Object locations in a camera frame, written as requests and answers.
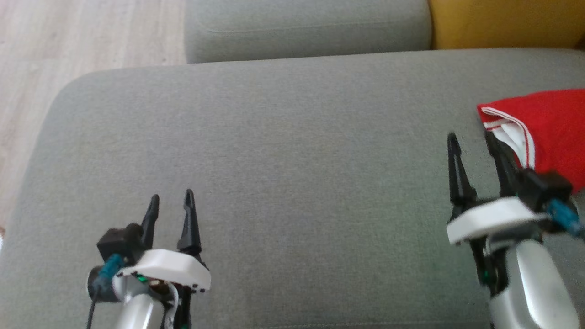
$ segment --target sofa cushion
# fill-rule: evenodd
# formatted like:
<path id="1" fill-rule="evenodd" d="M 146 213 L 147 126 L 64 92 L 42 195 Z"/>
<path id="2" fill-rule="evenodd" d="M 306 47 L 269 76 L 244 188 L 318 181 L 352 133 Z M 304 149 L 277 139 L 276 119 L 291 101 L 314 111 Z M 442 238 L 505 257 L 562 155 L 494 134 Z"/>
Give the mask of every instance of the sofa cushion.
<path id="1" fill-rule="evenodd" d="M 7 229 L 2 328 L 83 327 L 99 237 L 158 193 L 154 246 L 174 249 L 187 188 L 212 273 L 194 328 L 489 328 L 471 251 L 446 236 L 446 135 L 494 196 L 476 104 L 582 88 L 584 71 L 578 51 L 494 49 L 82 77 L 47 116 Z M 582 312 L 583 244 L 546 243 Z M 119 309 L 98 305 L 94 328 Z"/>
<path id="2" fill-rule="evenodd" d="M 426 0 L 188 0 L 189 63 L 429 49 Z"/>

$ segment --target red cloth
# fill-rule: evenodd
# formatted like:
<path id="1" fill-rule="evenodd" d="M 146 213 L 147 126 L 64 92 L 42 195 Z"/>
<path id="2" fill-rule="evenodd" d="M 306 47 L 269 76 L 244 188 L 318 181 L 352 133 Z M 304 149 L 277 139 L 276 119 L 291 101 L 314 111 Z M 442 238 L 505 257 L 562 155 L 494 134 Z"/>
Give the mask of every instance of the red cloth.
<path id="1" fill-rule="evenodd" d="M 523 167 L 556 170 L 585 187 L 585 89 L 543 91 L 477 106 L 481 121 Z"/>

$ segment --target light wood flooring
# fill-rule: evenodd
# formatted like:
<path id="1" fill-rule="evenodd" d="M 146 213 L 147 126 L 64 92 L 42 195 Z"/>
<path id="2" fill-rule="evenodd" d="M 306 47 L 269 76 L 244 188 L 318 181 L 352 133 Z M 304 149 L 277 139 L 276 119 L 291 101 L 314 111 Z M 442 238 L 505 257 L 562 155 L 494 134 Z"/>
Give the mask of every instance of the light wood flooring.
<path id="1" fill-rule="evenodd" d="M 184 0 L 0 0 L 0 234 L 57 93 L 111 68 L 185 63 Z"/>

